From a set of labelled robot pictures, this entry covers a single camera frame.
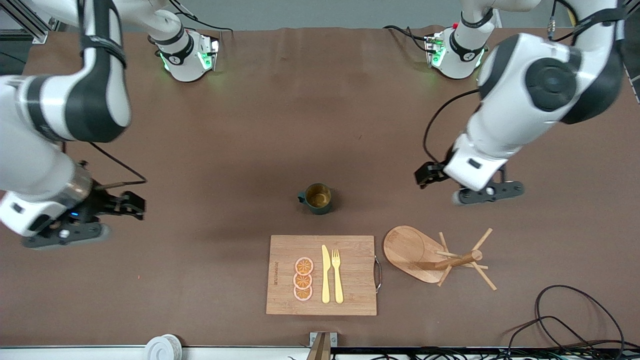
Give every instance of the fork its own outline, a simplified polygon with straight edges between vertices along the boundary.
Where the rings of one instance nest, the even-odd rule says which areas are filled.
[[[342,281],[340,280],[340,252],[338,249],[331,250],[331,264],[335,272],[335,301],[341,304],[344,301],[342,294]]]

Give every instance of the metal handle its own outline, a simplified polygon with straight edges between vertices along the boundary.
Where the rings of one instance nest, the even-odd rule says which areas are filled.
[[[380,265],[380,261],[378,261],[377,256],[373,255],[373,260],[375,260],[378,266],[378,285],[376,286],[376,294],[377,294],[380,291],[380,286],[382,286],[382,265]]]

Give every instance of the white lid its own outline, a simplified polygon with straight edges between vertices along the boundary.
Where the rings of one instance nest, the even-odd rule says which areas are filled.
[[[145,360],[181,360],[182,345],[174,335],[156,336],[145,347]]]

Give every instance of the wooden cutting board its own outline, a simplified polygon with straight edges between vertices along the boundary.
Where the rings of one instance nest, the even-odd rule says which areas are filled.
[[[329,270],[331,301],[322,302],[322,245],[331,255],[340,250],[340,279],[344,302],[335,302],[333,267]],[[299,301],[293,295],[294,264],[302,257],[314,262],[313,295]],[[373,269],[373,236],[272,235],[269,251],[267,314],[278,315],[376,315],[376,285]]]

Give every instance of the wooden stand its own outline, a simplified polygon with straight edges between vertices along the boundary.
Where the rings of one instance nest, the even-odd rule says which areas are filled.
[[[403,225],[387,233],[383,248],[389,262],[420,281],[437,282],[438,286],[442,286],[452,268],[465,266],[475,268],[495,291],[497,288],[483,271],[488,268],[477,264],[483,256],[480,246],[492,231],[487,229],[470,252],[457,255],[449,252],[442,233],[439,233],[442,243],[439,244],[415,228]]]

